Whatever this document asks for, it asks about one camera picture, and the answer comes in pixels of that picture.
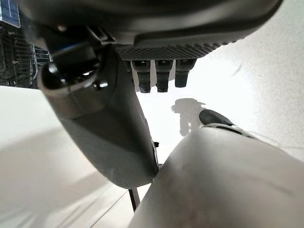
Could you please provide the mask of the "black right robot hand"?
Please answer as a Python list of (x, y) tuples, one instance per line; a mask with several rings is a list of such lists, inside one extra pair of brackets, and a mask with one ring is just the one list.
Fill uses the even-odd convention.
[(280, 0), (19, 0), (27, 36), (52, 56), (38, 86), (92, 165), (115, 185), (150, 183), (159, 166), (137, 98), (187, 84), (198, 58), (251, 35)]

